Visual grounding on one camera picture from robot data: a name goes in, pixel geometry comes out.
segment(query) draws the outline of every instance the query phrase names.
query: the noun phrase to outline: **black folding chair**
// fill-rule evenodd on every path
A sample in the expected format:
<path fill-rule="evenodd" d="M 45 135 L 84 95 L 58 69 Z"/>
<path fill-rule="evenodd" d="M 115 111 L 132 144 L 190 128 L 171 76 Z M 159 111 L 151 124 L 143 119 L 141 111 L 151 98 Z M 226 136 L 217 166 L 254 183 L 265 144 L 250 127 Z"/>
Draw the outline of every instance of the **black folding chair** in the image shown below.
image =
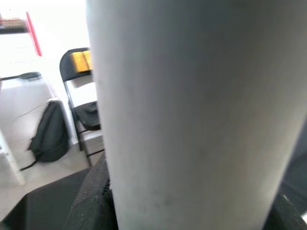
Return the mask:
<path fill-rule="evenodd" d="M 83 133 L 86 131 L 100 130 L 100 121 L 99 121 L 96 102 L 85 103 L 77 107 L 74 107 L 72 96 L 71 96 L 69 87 L 67 85 L 68 81 L 91 75 L 91 71 L 77 73 L 74 68 L 74 63 L 72 62 L 72 59 L 71 59 L 71 53 L 83 52 L 86 50 L 88 50 L 88 48 L 78 48 L 78 49 L 71 49 L 67 51 L 63 55 L 60 61 L 59 69 L 60 69 L 60 73 L 61 73 L 62 80 L 64 83 L 65 91 L 68 96 L 68 105 L 69 105 L 69 108 L 72 114 L 75 129 L 76 129 L 77 138 L 79 142 L 79 149 L 80 151 L 84 150 L 88 164 L 89 166 L 92 166 L 90 156 L 100 153 L 105 150 L 105 149 L 101 149 L 99 151 L 89 153 L 88 147 L 86 145 L 86 142 L 84 140 L 84 135 L 83 135 Z"/>

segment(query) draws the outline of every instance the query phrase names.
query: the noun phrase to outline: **black bag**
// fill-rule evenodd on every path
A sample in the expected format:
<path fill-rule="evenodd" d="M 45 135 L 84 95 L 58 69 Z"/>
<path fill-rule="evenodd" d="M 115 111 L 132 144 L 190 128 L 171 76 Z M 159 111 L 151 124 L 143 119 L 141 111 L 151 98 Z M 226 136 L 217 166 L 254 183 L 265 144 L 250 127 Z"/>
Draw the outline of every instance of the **black bag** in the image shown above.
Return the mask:
<path fill-rule="evenodd" d="M 69 149 L 69 135 L 61 101 L 50 101 L 39 122 L 36 135 L 28 148 L 35 162 L 21 169 L 32 167 L 38 161 L 52 162 L 61 158 Z"/>

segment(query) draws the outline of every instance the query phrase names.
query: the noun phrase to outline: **white pipe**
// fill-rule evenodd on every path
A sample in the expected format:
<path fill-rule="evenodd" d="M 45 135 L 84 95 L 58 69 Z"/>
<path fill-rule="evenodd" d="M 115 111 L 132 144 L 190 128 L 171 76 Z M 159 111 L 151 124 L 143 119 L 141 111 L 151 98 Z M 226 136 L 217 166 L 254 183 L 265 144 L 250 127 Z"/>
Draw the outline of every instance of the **white pipe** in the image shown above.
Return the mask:
<path fill-rule="evenodd" d="M 305 1 L 88 0 L 120 230 L 260 230 L 306 115 Z"/>

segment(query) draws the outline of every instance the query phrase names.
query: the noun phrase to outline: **black fabric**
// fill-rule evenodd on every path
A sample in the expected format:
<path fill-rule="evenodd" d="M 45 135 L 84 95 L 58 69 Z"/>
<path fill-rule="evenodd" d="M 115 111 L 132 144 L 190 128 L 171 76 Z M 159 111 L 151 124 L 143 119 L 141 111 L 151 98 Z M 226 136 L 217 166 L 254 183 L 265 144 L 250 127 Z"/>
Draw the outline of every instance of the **black fabric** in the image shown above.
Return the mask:
<path fill-rule="evenodd" d="M 41 162 L 56 161 L 69 150 L 69 135 L 61 101 L 49 102 L 29 150 Z"/>
<path fill-rule="evenodd" d="M 302 215 L 307 212 L 307 121 L 297 140 L 280 191 L 289 198 Z"/>
<path fill-rule="evenodd" d="M 302 215 L 307 211 L 307 155 L 300 155 L 288 166 L 280 191 Z"/>
<path fill-rule="evenodd" d="M 100 130 L 97 102 L 82 104 L 74 108 L 76 116 L 87 130 Z"/>
<path fill-rule="evenodd" d="M 279 193 L 263 230 L 307 230 L 307 225 L 288 198 Z"/>
<path fill-rule="evenodd" d="M 3 229 L 63 229 L 75 197 L 89 170 L 74 173 L 25 195 L 2 221 Z"/>
<path fill-rule="evenodd" d="M 103 154 L 92 167 L 74 201 L 65 230 L 117 230 L 109 175 Z"/>
<path fill-rule="evenodd" d="M 78 180 L 76 173 L 29 193 L 4 219 L 0 229 L 118 230 L 104 154 L 87 172 L 79 172 L 82 176 Z M 306 229 L 295 208 L 283 194 L 278 194 L 263 230 Z"/>

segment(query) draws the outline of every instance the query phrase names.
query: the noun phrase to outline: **chair leg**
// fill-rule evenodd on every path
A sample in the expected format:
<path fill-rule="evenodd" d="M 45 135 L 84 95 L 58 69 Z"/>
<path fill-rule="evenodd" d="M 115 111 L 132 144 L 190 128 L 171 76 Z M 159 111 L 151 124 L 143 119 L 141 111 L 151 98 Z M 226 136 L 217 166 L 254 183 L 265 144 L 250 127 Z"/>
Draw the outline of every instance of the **chair leg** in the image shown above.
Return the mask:
<path fill-rule="evenodd" d="M 88 163 L 88 165 L 89 165 L 89 167 L 92 167 L 92 161 L 91 161 L 91 159 L 90 159 L 90 156 L 89 156 L 89 151 L 88 151 L 88 148 L 87 148 L 87 145 L 86 145 L 86 143 L 85 143 L 85 140 L 82 138 L 82 137 L 80 137 L 80 144 L 81 144 L 81 146 L 82 146 L 82 149 L 84 150 L 84 153 L 85 153 L 85 157 L 86 157 L 86 160 L 87 160 L 87 163 Z"/>

